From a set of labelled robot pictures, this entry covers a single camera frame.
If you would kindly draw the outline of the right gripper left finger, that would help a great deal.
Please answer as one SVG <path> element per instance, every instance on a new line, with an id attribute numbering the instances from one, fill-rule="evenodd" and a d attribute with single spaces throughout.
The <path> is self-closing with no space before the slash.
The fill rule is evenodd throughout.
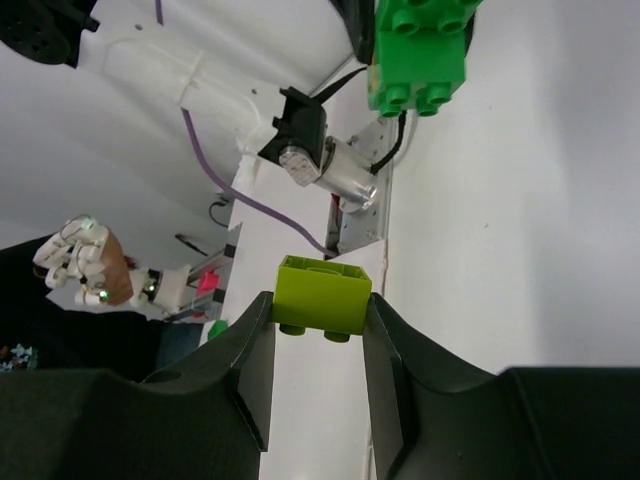
<path id="1" fill-rule="evenodd" d="M 260 293 L 227 330 L 141 383 L 105 370 L 1 378 L 5 479 L 255 479 L 276 331 Z"/>

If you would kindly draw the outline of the dark green lego brick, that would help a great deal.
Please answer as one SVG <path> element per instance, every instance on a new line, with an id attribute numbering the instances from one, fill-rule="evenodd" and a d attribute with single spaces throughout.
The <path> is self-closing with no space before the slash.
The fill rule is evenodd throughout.
<path id="1" fill-rule="evenodd" d="M 367 69 L 369 108 L 382 117 L 438 113 L 465 82 L 480 0 L 380 1 Z"/>

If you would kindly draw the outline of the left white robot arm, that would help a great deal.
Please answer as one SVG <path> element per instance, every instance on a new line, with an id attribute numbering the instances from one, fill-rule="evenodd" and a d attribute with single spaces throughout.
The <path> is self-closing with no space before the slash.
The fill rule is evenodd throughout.
<path id="1" fill-rule="evenodd" d="M 317 185 L 346 213 L 379 197 L 371 164 L 327 132 L 325 103 L 355 71 L 315 95 L 281 88 L 225 65 L 171 32 L 131 1 L 4 1 L 1 41 L 44 65 L 90 70 L 142 87 L 183 111 L 214 116 L 245 152 L 282 167 L 296 184 Z"/>

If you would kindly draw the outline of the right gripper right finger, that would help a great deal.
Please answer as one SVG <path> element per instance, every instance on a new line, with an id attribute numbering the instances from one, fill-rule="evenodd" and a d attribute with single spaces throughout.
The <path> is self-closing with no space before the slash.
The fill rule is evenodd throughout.
<path id="1" fill-rule="evenodd" d="M 362 336 L 381 479 L 635 479 L 639 372 L 486 372 L 411 327 L 381 296 Z"/>

